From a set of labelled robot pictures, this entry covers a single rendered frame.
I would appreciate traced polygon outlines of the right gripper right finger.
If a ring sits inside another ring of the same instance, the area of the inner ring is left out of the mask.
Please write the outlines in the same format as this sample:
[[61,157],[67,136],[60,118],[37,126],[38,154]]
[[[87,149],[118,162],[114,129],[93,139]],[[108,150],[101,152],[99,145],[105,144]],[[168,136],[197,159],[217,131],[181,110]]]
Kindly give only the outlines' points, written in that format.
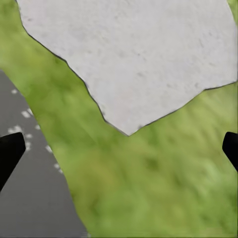
[[228,131],[222,149],[238,172],[238,133]]

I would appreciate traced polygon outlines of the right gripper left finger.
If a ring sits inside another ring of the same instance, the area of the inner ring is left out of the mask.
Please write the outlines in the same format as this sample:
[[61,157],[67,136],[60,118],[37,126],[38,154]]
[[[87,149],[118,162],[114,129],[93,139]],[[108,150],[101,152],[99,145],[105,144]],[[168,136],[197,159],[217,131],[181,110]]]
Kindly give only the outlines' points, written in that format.
[[21,132],[0,137],[0,191],[25,150],[25,141]]

